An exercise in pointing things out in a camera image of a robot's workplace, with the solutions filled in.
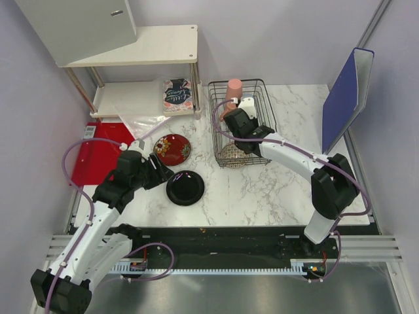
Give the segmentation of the black wire dish rack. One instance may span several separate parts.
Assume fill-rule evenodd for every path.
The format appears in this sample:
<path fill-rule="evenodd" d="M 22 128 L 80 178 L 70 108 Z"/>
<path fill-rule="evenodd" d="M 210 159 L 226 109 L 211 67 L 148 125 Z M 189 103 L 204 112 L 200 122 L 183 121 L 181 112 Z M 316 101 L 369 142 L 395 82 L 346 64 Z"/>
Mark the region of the black wire dish rack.
<path fill-rule="evenodd" d="M 212 81 L 208 86 L 209 93 L 209 109 L 211 115 L 211 122 L 219 120 L 219 116 L 226 109 L 226 105 L 219 106 L 219 104 L 225 100 L 225 94 L 227 90 L 227 80 L 218 80 Z M 257 111 L 257 119 L 259 124 L 268 126 L 274 130 L 277 129 L 277 121 L 272 108 L 272 104 L 268 95 L 268 90 L 265 86 L 264 80 L 260 78 L 247 78 L 242 79 L 243 84 L 243 97 L 253 96 L 255 99 L 255 106 Z M 219 129 L 215 126 L 212 126 L 212 139 L 213 139 L 213 151 L 215 160 L 220 164 L 220 154 L 223 147 L 229 143 L 234 143 L 232 139 L 225 137 L 221 132 L 225 132 L 230 135 L 230 131 L 227 128 L 227 125 L 220 121 Z M 246 154 L 246 165 L 259 165 L 259 164 L 268 164 L 270 160 L 266 158 L 258 157 L 255 154 Z"/>

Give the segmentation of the black plate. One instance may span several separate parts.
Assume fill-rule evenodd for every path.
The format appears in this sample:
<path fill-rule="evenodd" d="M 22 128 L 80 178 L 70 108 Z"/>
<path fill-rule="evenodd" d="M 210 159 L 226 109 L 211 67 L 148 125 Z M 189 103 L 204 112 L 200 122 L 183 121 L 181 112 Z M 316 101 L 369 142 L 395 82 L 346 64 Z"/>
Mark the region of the black plate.
<path fill-rule="evenodd" d="M 191 170 L 178 171 L 167 182 L 166 194 L 171 202 L 190 206 L 198 202 L 205 192 L 203 178 Z"/>

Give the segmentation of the patterned bowl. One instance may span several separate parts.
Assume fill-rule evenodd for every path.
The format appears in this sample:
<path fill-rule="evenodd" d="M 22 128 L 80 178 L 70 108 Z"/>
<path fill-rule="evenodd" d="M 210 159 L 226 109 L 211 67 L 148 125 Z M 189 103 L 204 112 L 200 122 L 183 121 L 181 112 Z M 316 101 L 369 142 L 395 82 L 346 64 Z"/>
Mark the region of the patterned bowl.
<path fill-rule="evenodd" d="M 234 143 L 223 147 L 220 154 L 220 166 L 231 169 L 238 169 L 246 165 L 246 154 L 238 149 Z"/>

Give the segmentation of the red floral plate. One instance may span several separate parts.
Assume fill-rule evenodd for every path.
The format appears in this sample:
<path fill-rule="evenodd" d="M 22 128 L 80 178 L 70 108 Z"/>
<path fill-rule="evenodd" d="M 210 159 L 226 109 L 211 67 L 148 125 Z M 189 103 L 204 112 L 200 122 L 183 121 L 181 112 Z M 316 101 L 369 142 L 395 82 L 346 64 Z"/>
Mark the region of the red floral plate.
<path fill-rule="evenodd" d="M 175 133 L 161 137 L 153 147 L 153 151 L 165 166 L 182 164 L 189 158 L 191 150 L 190 141 Z"/>

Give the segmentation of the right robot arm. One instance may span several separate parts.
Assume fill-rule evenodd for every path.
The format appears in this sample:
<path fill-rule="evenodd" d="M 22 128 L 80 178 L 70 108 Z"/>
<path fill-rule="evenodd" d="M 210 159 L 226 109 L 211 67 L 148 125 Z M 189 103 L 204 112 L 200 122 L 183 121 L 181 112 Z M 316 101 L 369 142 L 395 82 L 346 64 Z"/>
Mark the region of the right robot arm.
<path fill-rule="evenodd" d="M 224 117 L 234 144 L 246 154 L 277 162 L 311 184 L 314 213 L 300 240 L 301 253 L 315 257 L 323 250 L 323 240 L 332 232 L 339 215 L 359 195 L 348 160 L 341 154 L 315 155 L 288 141 L 265 125 L 258 125 L 243 109 Z"/>

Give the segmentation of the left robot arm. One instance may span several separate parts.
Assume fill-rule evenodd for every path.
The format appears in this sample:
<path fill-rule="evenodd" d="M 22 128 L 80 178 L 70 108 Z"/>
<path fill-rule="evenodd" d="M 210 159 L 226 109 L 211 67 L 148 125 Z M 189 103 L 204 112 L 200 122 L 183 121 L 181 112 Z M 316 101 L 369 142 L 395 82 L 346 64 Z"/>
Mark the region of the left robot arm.
<path fill-rule="evenodd" d="M 134 199 L 140 188 L 150 190 L 168 181 L 174 172 L 155 153 L 144 158 L 140 152 L 125 150 L 117 166 L 95 189 L 90 212 L 63 252 L 43 270 L 36 270 L 31 286 L 38 306 L 45 313 L 84 313 L 93 292 L 121 259 L 143 252 L 138 228 L 121 224 L 103 246 L 104 235 Z"/>

